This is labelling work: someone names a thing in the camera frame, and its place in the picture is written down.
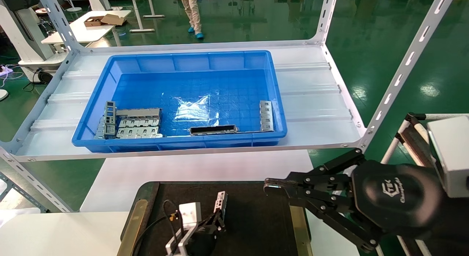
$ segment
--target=white desk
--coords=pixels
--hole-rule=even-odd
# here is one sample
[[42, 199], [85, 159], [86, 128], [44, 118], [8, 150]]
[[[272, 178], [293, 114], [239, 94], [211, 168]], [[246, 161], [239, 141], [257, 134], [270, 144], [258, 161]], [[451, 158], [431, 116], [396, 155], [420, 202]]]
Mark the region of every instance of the white desk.
[[41, 213], [41, 210], [39, 208], [0, 209], [0, 227], [5, 225], [8, 221], [13, 219], [15, 216], [24, 215], [24, 214], [40, 214], [40, 213]]
[[[116, 25], [102, 25], [99, 27], [85, 27], [83, 23], [89, 17], [104, 16], [106, 14], [117, 15], [119, 17], [127, 17], [130, 14], [130, 10], [112, 10], [112, 11], [90, 11], [79, 19], [75, 20], [70, 24], [75, 39], [80, 43], [90, 43], [95, 42], [104, 37], [110, 30], [114, 34], [117, 46], [121, 46], [121, 41], [119, 40], [119, 34], [116, 32]], [[56, 44], [63, 43], [62, 37], [58, 32], [50, 35], [49, 37], [41, 41], [43, 44]]]
[[[134, 9], [135, 9], [135, 15], [137, 17], [137, 22], [139, 23], [139, 28], [138, 29], [131, 29], [130, 32], [154, 32], [155, 29], [144, 29], [142, 25], [142, 20], [140, 19], [140, 13], [139, 9], [137, 7], [137, 3], [135, 0], [132, 0], [132, 3], [134, 4]], [[151, 0], [148, 0], [149, 4], [149, 9], [151, 11], [151, 15], [144, 15], [144, 18], [164, 18], [164, 15], [155, 15], [155, 10], [153, 8], [153, 2]]]
[[[150, 181], [263, 181], [311, 169], [307, 150], [110, 158], [80, 211], [130, 211], [137, 190]], [[355, 245], [312, 213], [307, 218], [315, 256], [359, 255]]]
[[128, 212], [16, 216], [0, 228], [0, 255], [116, 256]]

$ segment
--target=small robot arm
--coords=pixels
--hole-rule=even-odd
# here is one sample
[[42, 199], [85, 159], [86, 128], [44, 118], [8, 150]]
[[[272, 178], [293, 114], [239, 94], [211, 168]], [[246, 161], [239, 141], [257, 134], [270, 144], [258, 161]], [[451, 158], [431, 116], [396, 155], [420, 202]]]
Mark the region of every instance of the small robot arm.
[[[353, 165], [351, 176], [340, 174]], [[365, 252], [373, 251], [386, 234], [454, 240], [451, 226], [458, 224], [458, 217], [451, 216], [458, 211], [457, 199], [446, 195], [434, 168], [380, 164], [366, 160], [360, 149], [307, 173], [268, 178], [264, 191], [305, 207]]]

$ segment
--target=black cable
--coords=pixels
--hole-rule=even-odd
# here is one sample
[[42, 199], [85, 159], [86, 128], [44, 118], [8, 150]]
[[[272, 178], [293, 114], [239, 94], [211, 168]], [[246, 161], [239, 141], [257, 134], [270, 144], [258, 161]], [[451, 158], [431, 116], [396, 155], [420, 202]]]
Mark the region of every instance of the black cable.
[[139, 238], [137, 239], [137, 241], [135, 242], [134, 248], [132, 249], [132, 253], [130, 255], [136, 256], [136, 254], [135, 254], [136, 249], [139, 246], [139, 244], [142, 242], [142, 239], [145, 236], [145, 234], [147, 233], [147, 231], [149, 229], [151, 229], [154, 225], [156, 225], [156, 224], [160, 223], [161, 221], [163, 221], [164, 219], [165, 219], [165, 217], [163, 216], [161, 219], [158, 219], [158, 220], [154, 221], [153, 223], [148, 225], [148, 227], [145, 228], [145, 230], [142, 232], [142, 235], [140, 235]]
[[[172, 204], [174, 207], [176, 207], [176, 214], [178, 215], [178, 218], [179, 218], [179, 223], [180, 223], [180, 228], [181, 228], [181, 239], [184, 237], [185, 233], [184, 233], [184, 228], [183, 228], [183, 225], [182, 225], [182, 216], [181, 216], [181, 212], [179, 212], [179, 206], [177, 206], [176, 204], [174, 204], [174, 202], [172, 202], [171, 200], [169, 199], [166, 199], [163, 201], [163, 204], [161, 205], [162, 209], [163, 209], [163, 214], [165, 215], [167, 221], [169, 222], [169, 226], [171, 227], [171, 232], [173, 233], [173, 237], [174, 237], [174, 242], [177, 244], [177, 238], [176, 238], [176, 231], [174, 230], [174, 226], [173, 226], [173, 223], [171, 223], [171, 220], [169, 219], [169, 216], [168, 214], [166, 213], [166, 210], [165, 210], [165, 204], [166, 203], [169, 203], [169, 204]], [[172, 249], [172, 253], [174, 253], [174, 251], [176, 250], [177, 246], [174, 247], [174, 249]]]
[[[33, 91], [34, 91], [34, 87], [35, 87], [35, 83], [34, 83], [34, 77], [35, 77], [35, 75], [37, 74], [37, 72], [39, 72], [39, 70], [36, 70], [36, 71], [34, 72], [34, 74], [33, 74], [33, 76], [32, 76], [32, 83], [31, 83], [31, 82], [29, 82], [27, 85], [25, 85], [25, 87], [23, 87], [23, 91], [25, 91], [25, 92], [28, 92], [28, 93], [30, 93], [30, 92], [33, 92]], [[25, 89], [26, 89], [26, 87], [29, 87], [29, 86], [30, 86], [30, 84], [32, 84], [32, 89], [31, 89], [31, 90], [29, 90], [29, 91], [25, 90]]]

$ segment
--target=white machine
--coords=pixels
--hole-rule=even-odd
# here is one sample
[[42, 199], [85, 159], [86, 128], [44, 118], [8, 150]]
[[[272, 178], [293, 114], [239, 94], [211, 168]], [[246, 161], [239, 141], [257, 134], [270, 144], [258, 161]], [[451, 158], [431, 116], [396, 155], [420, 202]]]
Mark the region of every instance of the white machine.
[[41, 43], [45, 37], [37, 25], [37, 15], [30, 8], [38, 2], [39, 0], [0, 0], [0, 25], [15, 46], [21, 59], [18, 64], [30, 82], [39, 82], [37, 78], [33, 80], [34, 72], [39, 67], [53, 74], [67, 56], [66, 53], [56, 53], [50, 45]]

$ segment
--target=power strip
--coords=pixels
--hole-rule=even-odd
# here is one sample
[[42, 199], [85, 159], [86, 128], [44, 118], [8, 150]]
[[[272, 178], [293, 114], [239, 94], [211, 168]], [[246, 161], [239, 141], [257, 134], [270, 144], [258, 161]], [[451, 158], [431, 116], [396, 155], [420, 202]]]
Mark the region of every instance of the power strip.
[[6, 66], [0, 66], [1, 72], [0, 72], [0, 77], [2, 78], [3, 76], [10, 74], [13, 72], [13, 69], [10, 69]]

